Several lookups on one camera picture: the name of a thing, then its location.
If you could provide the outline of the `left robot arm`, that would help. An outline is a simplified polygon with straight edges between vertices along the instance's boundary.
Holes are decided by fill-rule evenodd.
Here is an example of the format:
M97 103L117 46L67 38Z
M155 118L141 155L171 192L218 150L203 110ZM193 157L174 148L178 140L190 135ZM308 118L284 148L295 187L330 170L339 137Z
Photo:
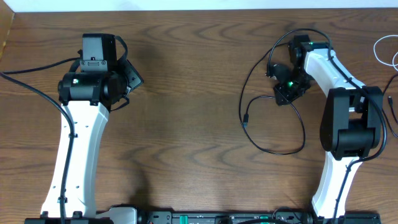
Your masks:
M116 53L120 36L83 34L81 57L58 83L62 130L52 183L38 218L26 223L138 223L134 207L96 209L98 154L112 105L128 100L143 79Z

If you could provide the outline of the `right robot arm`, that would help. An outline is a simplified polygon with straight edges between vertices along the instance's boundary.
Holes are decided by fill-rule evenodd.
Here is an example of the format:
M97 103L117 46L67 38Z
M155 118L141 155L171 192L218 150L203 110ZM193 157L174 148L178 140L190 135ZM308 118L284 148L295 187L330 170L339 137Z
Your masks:
M291 104L311 87L314 80L326 96L320 124L320 142L325 164L320 184L312 197L312 209L304 223L361 223L370 215L345 215L349 189L359 166L378 146L382 118L382 91L357 80L337 59L331 42L313 42L308 35L296 35L287 44L292 69L267 66L276 103Z

